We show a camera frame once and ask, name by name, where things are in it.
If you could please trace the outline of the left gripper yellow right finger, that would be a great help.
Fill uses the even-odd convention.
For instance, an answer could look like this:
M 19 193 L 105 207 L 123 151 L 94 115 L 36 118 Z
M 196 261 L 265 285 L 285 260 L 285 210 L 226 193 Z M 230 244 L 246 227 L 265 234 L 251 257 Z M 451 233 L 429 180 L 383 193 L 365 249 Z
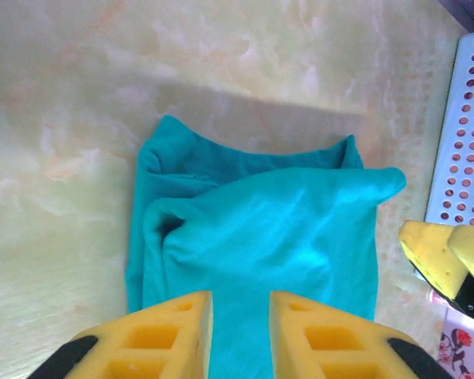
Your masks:
M 410 336 L 286 291 L 273 291 L 269 331 L 276 378 L 448 378 Z

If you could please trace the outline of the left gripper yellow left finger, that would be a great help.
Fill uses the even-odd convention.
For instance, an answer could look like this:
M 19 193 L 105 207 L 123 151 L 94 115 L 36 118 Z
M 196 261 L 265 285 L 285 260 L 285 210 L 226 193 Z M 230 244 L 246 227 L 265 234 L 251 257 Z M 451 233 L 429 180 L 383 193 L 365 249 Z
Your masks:
M 212 336 L 212 294 L 196 291 L 80 332 L 30 376 L 206 378 Z

